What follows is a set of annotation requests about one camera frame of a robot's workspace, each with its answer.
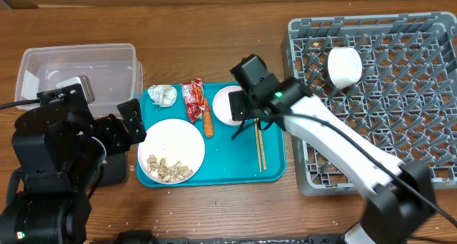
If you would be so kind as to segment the wooden chopstick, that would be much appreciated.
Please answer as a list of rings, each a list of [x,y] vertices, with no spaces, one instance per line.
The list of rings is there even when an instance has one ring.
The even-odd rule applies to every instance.
[[[259,167],[259,172],[262,171],[262,162],[261,162],[261,147],[260,147],[260,139],[258,135],[258,128],[257,128],[257,118],[253,120],[254,122],[254,130],[255,130],[255,137],[256,137],[256,149],[257,149],[257,155],[258,155],[258,167]]]
[[[261,161],[262,161],[262,167],[263,170],[267,170],[267,164],[266,164],[266,155],[265,155],[265,150],[264,150],[264,144],[263,144],[263,136],[261,132],[261,121],[257,120],[257,134],[258,134],[258,139],[259,139],[259,148],[261,152]]]

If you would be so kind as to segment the pink white bowl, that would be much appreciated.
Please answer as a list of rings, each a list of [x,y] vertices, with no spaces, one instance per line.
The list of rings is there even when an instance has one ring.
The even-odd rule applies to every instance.
[[[238,126],[241,121],[234,121],[231,116],[231,107],[229,103],[229,93],[240,91],[240,86],[227,86],[222,88],[213,99],[213,112],[218,120],[229,126]]]

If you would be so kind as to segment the white saucer bowl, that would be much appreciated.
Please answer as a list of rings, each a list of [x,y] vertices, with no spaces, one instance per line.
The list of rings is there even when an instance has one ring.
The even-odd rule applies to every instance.
[[[359,82],[362,74],[361,57],[351,47],[335,47],[328,54],[327,71],[337,88],[346,88]]]

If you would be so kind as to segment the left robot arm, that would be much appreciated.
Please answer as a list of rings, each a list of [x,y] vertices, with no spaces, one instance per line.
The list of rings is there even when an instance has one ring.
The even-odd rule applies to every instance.
[[[1,213],[2,243],[84,243],[90,199],[104,160],[146,138],[140,103],[120,116],[94,118],[80,83],[38,93],[37,108],[19,116],[12,146],[19,160]]]

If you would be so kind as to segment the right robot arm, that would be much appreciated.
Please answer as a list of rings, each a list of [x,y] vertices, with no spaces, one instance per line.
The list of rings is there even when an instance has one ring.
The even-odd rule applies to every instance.
[[[428,166],[404,163],[338,119],[293,76],[279,80],[257,55],[230,70],[241,87],[229,95],[231,116],[276,124],[339,169],[366,200],[362,218],[340,243],[406,243],[437,212]]]

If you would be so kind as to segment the grey dishwasher rack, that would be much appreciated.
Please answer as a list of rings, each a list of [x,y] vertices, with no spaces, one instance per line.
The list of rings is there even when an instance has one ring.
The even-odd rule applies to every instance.
[[[351,47],[358,83],[335,87],[331,50]],[[456,187],[456,17],[449,12],[293,19],[283,72],[303,81],[345,124],[406,163],[421,161],[437,189]]]

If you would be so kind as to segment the teal serving tray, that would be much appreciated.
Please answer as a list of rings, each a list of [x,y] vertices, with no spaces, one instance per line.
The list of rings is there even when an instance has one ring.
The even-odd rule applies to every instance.
[[[175,118],[191,123],[186,115],[184,100],[180,96],[173,106],[162,108],[153,104],[148,93],[143,93],[140,105],[146,130],[165,119]],[[206,149],[204,161],[190,179],[169,186],[270,182],[278,180],[283,175],[286,169],[286,155],[283,131],[278,126],[271,126],[262,133],[267,170],[264,171],[262,167],[262,171],[259,172],[255,130],[250,122],[245,124],[243,132],[234,140],[231,140],[231,137],[236,132],[236,127],[226,125],[217,118],[213,119],[215,134],[212,138],[205,137],[202,121],[191,124],[203,136]],[[164,186],[147,178],[139,162],[136,174],[138,180],[147,187]]]

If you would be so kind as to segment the orange carrot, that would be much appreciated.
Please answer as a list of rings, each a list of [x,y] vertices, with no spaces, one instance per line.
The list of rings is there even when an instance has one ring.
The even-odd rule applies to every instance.
[[[204,97],[204,134],[207,138],[212,138],[214,136],[214,125],[211,117],[211,108],[207,97]]]

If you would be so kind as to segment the clear plastic bin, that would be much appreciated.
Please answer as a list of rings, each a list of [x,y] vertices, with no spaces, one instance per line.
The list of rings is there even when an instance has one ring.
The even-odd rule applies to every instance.
[[[28,49],[16,81],[15,101],[35,99],[75,76],[88,78],[93,116],[120,116],[117,105],[143,93],[142,65],[132,44],[90,44]]]

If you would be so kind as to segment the crumpled white napkin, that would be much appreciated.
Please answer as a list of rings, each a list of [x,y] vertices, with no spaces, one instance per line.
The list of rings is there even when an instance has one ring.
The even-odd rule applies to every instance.
[[[163,108],[173,106],[178,96],[176,88],[172,85],[152,85],[147,93],[154,105]]]

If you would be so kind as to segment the black tray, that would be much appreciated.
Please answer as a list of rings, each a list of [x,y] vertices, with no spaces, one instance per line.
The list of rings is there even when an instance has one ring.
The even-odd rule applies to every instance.
[[[104,174],[98,183],[98,187],[126,183],[129,179],[126,153],[110,155],[102,165],[104,166]]]

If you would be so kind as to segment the white plate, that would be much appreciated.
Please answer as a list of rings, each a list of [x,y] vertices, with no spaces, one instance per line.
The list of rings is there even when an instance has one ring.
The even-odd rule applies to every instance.
[[[173,185],[183,183],[196,174],[204,161],[205,152],[203,136],[194,125],[181,119],[165,119],[146,131],[146,138],[138,147],[138,162],[143,173],[153,182]],[[146,160],[150,155],[165,157],[169,165],[181,161],[192,169],[194,174],[183,181],[161,183],[147,170]]]

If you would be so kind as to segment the red snack wrapper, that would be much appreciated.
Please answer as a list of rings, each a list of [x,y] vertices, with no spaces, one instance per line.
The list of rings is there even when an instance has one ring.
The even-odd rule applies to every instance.
[[[201,119],[203,112],[211,110],[210,106],[204,101],[204,85],[200,78],[183,82],[181,84],[181,94],[185,103],[186,115],[191,123]]]

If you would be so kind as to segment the peanut food scraps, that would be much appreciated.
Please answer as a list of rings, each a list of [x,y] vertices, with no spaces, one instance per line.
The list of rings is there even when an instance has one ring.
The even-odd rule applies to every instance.
[[[165,157],[157,158],[155,155],[150,155],[146,164],[148,172],[156,176],[161,183],[183,181],[194,174],[194,171],[183,165],[181,161],[169,165]]]

